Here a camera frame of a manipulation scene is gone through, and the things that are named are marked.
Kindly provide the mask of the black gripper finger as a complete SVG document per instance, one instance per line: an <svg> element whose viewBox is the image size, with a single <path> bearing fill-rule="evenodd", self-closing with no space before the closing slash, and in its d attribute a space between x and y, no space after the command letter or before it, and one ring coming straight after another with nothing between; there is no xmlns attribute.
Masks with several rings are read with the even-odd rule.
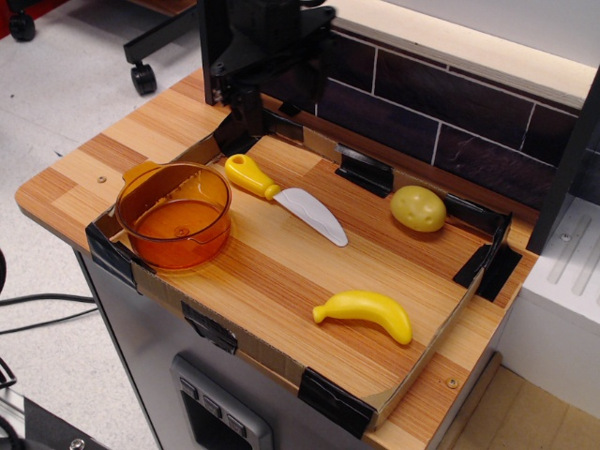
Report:
<svg viewBox="0 0 600 450"><path fill-rule="evenodd" d="M292 104L315 113L325 91L330 66L321 58L301 61L292 66Z"/></svg>
<svg viewBox="0 0 600 450"><path fill-rule="evenodd" d="M266 133L263 101L256 86L235 86L231 96L231 108L234 118L250 136L261 137Z"/></svg>

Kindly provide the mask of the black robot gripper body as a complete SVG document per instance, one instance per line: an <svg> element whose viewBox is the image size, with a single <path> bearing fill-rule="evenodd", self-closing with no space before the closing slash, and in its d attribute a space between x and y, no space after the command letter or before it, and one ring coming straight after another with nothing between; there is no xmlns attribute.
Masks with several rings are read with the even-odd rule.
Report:
<svg viewBox="0 0 600 450"><path fill-rule="evenodd" d="M314 58L328 63L336 10L324 1L226 1L232 40L211 68L215 94L257 88Z"/></svg>

